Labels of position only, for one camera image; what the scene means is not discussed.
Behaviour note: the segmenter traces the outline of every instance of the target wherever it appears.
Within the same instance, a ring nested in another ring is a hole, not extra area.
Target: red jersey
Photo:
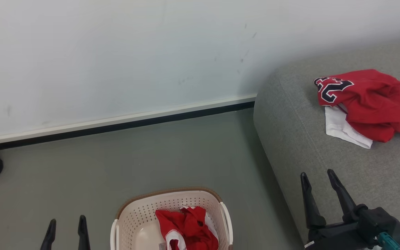
[[[352,71],[314,80],[319,104],[343,104],[347,122],[375,141],[400,133],[400,81],[375,69]]]

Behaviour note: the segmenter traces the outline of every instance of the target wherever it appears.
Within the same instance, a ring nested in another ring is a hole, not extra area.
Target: red clothing
[[[219,241],[205,224],[206,210],[197,206],[182,208],[181,212],[155,211],[161,234],[169,241],[168,250],[181,250],[184,245],[187,250],[217,250]]]
[[[400,81],[375,69],[352,71],[314,80],[319,104],[347,109],[347,122],[375,141],[400,133]]]

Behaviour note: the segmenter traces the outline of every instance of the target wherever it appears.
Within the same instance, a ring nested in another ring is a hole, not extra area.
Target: black baseboard strip
[[[47,136],[23,139],[23,140],[19,140],[19,141],[4,142],[4,143],[0,143],[0,150],[15,148],[15,147],[22,147],[22,146],[38,144],[38,143],[43,143],[43,142],[48,142],[48,141],[57,141],[57,140],[62,140],[62,139],[75,138],[75,137],[86,136],[86,135],[91,135],[91,134],[105,133],[105,132],[111,132],[111,131],[116,131],[116,130],[125,130],[127,128],[136,128],[136,127],[147,126],[147,125],[163,123],[163,122],[172,122],[175,120],[184,120],[184,119],[190,119],[190,118],[195,118],[195,117],[220,114],[220,113],[236,111],[236,110],[240,110],[240,109],[249,109],[252,107],[254,107],[254,101],[240,103],[240,104],[234,104],[234,105],[229,105],[229,106],[223,106],[223,107],[218,107],[218,108],[213,108],[213,109],[203,109],[203,110],[198,110],[198,111],[186,112],[186,113],[182,113],[182,114],[156,117],[156,118],[151,118],[151,119],[146,119],[146,120],[137,120],[135,122],[126,122],[126,123],[108,125],[108,126],[103,126],[103,127],[98,127],[98,128],[88,128],[86,130],[78,130],[78,131],[59,133],[59,134],[54,134],[54,135],[47,135]]]

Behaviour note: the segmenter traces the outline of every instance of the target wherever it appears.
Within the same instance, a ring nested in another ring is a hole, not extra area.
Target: white baseboard trim
[[[222,100],[217,100],[217,101],[209,101],[209,102],[196,103],[196,104],[192,104],[192,105],[179,106],[179,107],[162,110],[162,111],[144,112],[144,113],[131,114],[131,115],[125,115],[125,116],[120,116],[120,117],[101,119],[101,120],[93,120],[91,122],[81,122],[81,123],[76,123],[76,124],[71,124],[71,125],[43,128],[41,130],[32,130],[32,131],[27,131],[27,132],[22,132],[22,133],[2,135],[2,136],[0,136],[0,143],[10,142],[10,141],[19,141],[19,140],[23,140],[23,139],[35,138],[35,137],[40,137],[40,136],[54,135],[54,134],[59,134],[59,133],[67,133],[67,132],[72,132],[72,131],[85,130],[88,128],[97,128],[97,127],[115,125],[115,124],[126,123],[126,122],[134,122],[137,120],[145,120],[145,119],[151,119],[151,118],[156,118],[156,117],[182,114],[185,112],[187,113],[187,112],[198,111],[198,110],[203,110],[203,109],[212,109],[212,108],[218,108],[218,107],[223,107],[223,106],[246,103],[246,102],[255,101],[256,95],[257,94],[244,95],[244,96],[235,97],[235,98],[228,98],[228,99],[222,99]]]

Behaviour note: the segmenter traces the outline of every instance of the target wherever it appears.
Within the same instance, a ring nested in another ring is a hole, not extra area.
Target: perforated basket side
[[[156,210],[179,211],[181,206],[201,206],[206,209],[217,231],[219,250],[231,249],[220,202],[220,197],[214,191],[205,188],[166,190],[130,199],[116,216],[120,237],[117,250],[134,250],[137,231],[147,223],[158,223]]]

